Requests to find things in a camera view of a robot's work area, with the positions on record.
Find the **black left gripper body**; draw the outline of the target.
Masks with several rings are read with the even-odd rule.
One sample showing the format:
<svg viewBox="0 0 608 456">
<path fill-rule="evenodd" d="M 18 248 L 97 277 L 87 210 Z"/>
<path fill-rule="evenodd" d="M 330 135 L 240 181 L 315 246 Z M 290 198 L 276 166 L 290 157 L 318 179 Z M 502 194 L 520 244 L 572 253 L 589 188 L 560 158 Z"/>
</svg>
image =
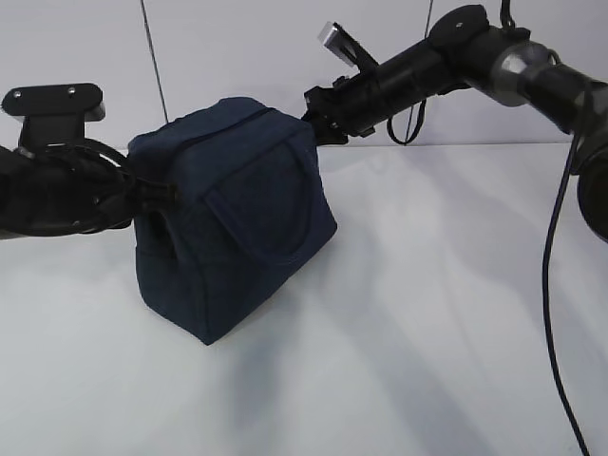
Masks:
<svg viewBox="0 0 608 456">
<path fill-rule="evenodd" d="M 92 227 L 124 228 L 133 219 L 172 209 L 179 199 L 178 187 L 139 176 L 131 166 L 90 165 Z"/>
</svg>

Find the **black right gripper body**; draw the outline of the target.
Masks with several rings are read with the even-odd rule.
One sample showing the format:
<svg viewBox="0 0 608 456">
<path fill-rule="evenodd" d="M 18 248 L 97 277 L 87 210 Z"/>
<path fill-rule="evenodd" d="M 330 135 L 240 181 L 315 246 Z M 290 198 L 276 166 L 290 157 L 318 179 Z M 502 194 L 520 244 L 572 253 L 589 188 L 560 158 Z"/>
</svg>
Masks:
<svg viewBox="0 0 608 456">
<path fill-rule="evenodd" d="M 367 138 L 378 124 L 371 118 L 372 89 L 359 77 L 340 77 L 332 87 L 315 86 L 304 93 L 301 120 L 313 128 L 317 145 L 346 145 L 350 138 Z"/>
</svg>

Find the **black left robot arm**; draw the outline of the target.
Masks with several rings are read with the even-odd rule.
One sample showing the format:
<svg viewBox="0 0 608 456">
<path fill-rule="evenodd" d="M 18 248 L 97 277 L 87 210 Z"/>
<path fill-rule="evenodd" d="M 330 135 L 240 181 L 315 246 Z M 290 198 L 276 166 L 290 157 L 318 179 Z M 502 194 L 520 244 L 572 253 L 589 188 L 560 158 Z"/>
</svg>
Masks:
<svg viewBox="0 0 608 456">
<path fill-rule="evenodd" d="M 2 239 L 123 229 L 177 200 L 174 184 L 139 177 L 126 156 L 95 140 L 1 149 Z"/>
</svg>

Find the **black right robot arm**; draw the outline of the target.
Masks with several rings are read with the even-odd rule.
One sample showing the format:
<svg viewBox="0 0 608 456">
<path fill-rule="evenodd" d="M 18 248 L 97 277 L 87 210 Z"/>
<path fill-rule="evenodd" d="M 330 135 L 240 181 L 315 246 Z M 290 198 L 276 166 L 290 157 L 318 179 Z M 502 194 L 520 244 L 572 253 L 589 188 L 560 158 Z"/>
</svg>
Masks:
<svg viewBox="0 0 608 456">
<path fill-rule="evenodd" d="M 422 41 L 380 64 L 339 24 L 319 39 L 351 67 L 330 87 L 305 95 L 304 121 L 321 145 L 365 138 L 374 128 L 433 96 L 474 88 L 500 105 L 530 105 L 561 132 L 580 139 L 571 175 L 578 177 L 583 219 L 607 238 L 607 84 L 564 64 L 550 48 L 516 27 L 507 7 L 500 27 L 482 5 L 465 5 L 437 21 Z"/>
</svg>

